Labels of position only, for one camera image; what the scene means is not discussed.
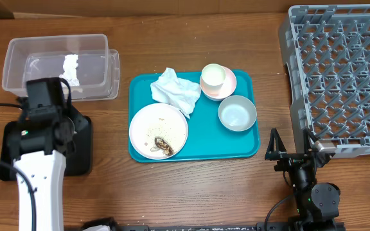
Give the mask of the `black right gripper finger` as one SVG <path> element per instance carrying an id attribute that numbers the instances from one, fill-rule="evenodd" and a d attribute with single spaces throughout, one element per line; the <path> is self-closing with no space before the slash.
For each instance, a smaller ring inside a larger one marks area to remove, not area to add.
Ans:
<path id="1" fill-rule="evenodd" d="M 266 155 L 279 155 L 286 153 L 285 145 L 276 128 L 270 131 L 270 140 L 267 147 Z"/>
<path id="2" fill-rule="evenodd" d="M 304 152 L 305 153 L 317 153 L 319 152 L 318 146 L 320 144 L 319 139 L 310 131 L 309 128 L 303 130 L 304 138 Z"/>

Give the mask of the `white napkin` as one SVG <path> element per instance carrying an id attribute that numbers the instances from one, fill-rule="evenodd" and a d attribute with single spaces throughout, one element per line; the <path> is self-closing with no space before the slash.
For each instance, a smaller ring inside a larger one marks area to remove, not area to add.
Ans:
<path id="1" fill-rule="evenodd" d="M 150 84 L 150 89 L 153 100 L 177 108 L 187 119 L 193 113 L 202 91 L 198 83 L 178 78 L 175 70 L 170 67 Z"/>

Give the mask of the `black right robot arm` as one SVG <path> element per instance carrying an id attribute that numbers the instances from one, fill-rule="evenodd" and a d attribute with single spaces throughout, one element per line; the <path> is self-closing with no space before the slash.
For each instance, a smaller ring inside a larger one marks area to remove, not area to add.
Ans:
<path id="1" fill-rule="evenodd" d="M 282 172 L 292 194 L 276 203 L 268 212 L 264 230 L 345 230 L 337 223 L 339 216 L 340 189 L 332 183 L 319 183 L 317 170 L 324 167 L 335 155 L 327 144 L 322 143 L 309 129 L 303 130 L 304 151 L 288 153 L 278 131 L 273 128 L 265 154 L 265 160 L 275 161 L 274 171 Z M 295 200 L 297 215 L 284 223 L 270 223 L 270 215 L 284 202 Z"/>

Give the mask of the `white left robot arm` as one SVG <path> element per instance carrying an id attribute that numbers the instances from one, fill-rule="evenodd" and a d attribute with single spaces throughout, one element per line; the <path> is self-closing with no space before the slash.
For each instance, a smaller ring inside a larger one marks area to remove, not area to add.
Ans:
<path id="1" fill-rule="evenodd" d="M 7 136 L 19 190 L 20 230 L 63 230 L 66 158 L 92 151 L 91 120 L 65 95 L 63 78 L 27 81 L 22 114 Z"/>

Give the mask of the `grey dishwasher rack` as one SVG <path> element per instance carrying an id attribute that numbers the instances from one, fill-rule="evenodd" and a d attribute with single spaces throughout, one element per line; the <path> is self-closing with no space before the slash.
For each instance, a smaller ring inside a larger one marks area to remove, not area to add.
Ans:
<path id="1" fill-rule="evenodd" d="M 278 34 L 296 150 L 309 129 L 338 158 L 370 155 L 370 4 L 295 5 Z"/>

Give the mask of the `white tissue in bin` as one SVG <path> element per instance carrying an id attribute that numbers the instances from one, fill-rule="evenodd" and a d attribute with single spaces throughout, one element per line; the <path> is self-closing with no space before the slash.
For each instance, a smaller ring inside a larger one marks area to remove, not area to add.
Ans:
<path id="1" fill-rule="evenodd" d="M 72 87 L 79 86 L 77 78 L 78 55 L 66 55 L 63 63 L 64 72 L 59 76 L 65 79 Z"/>

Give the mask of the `clear plastic bin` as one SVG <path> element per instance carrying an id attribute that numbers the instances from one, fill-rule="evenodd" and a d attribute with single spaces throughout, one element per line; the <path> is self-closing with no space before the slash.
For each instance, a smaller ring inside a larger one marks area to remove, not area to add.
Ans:
<path id="1" fill-rule="evenodd" d="M 3 67 L 2 88 L 27 96 L 26 82 L 59 77 L 66 55 L 78 55 L 79 86 L 71 87 L 72 100 L 115 99 L 119 92 L 119 53 L 104 34 L 14 38 Z"/>

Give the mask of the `grey bowl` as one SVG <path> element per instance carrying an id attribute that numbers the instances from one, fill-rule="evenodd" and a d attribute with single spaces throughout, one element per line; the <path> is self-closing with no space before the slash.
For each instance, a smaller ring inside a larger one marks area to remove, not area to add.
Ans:
<path id="1" fill-rule="evenodd" d="M 257 120 L 255 104 L 243 96 L 229 96 L 219 105 L 218 118 L 230 131 L 244 132 Z"/>

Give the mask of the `black tray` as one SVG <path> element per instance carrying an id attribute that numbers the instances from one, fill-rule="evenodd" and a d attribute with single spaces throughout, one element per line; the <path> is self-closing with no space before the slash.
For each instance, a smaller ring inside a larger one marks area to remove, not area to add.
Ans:
<path id="1" fill-rule="evenodd" d="M 88 175 L 91 172 L 93 164 L 93 125 L 88 116 L 84 116 L 88 125 L 73 136 L 76 151 L 66 157 L 66 169 L 64 176 Z M 9 122 L 4 128 L 3 145 L 1 148 L 1 162 L 12 163 L 12 159 L 7 146 L 9 133 L 14 129 L 16 121 Z"/>

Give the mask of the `small pink saucer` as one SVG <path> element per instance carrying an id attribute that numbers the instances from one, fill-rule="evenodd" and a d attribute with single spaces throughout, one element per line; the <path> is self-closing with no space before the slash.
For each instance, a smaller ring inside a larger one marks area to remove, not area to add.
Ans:
<path id="1" fill-rule="evenodd" d="M 225 80 L 221 88 L 216 92 L 209 90 L 207 84 L 205 84 L 202 78 L 200 78 L 200 88 L 202 89 L 202 92 L 205 94 L 205 96 L 210 100 L 221 101 L 229 97 L 231 94 L 233 94 L 236 89 L 237 86 L 236 75 L 229 68 L 224 66 L 223 68 L 226 73 Z"/>

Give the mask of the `pale yellow cup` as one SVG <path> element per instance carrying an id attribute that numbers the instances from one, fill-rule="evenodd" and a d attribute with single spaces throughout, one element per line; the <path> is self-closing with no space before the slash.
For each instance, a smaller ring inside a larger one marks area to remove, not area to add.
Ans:
<path id="1" fill-rule="evenodd" d="M 219 64 L 208 64 L 201 72 L 201 84 L 208 94 L 218 94 L 225 81 L 225 69 Z"/>

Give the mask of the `brown food scrap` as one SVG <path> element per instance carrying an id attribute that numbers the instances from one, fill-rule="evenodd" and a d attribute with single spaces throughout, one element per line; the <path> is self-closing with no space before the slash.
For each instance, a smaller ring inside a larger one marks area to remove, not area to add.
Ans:
<path id="1" fill-rule="evenodd" d="M 170 157 L 174 154 L 174 150 L 172 149 L 172 147 L 163 138 L 155 137 L 154 143 L 155 146 L 158 149 L 162 150 L 166 156 Z"/>

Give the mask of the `large white plate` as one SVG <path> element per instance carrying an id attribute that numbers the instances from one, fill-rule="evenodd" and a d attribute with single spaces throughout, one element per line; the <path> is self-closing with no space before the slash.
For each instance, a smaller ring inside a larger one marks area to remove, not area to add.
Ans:
<path id="1" fill-rule="evenodd" d="M 184 147 L 188 138 L 188 122 L 177 108 L 165 103 L 153 103 L 133 116 L 128 134 L 130 144 L 140 156 L 150 160 L 167 160 Z M 169 157 L 158 149 L 155 137 L 163 138 L 174 154 Z"/>

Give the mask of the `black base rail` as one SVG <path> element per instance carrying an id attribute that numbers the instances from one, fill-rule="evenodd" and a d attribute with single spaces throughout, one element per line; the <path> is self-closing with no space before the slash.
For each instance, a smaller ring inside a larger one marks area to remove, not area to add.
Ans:
<path id="1" fill-rule="evenodd" d="M 194 225 L 194 226 L 148 226 L 144 223 L 136 225 L 120 225 L 114 218 L 102 218 L 84 223 L 78 230 L 112 230 L 112 231 L 294 231 L 297 227 L 287 222 L 264 222 L 255 225 Z"/>

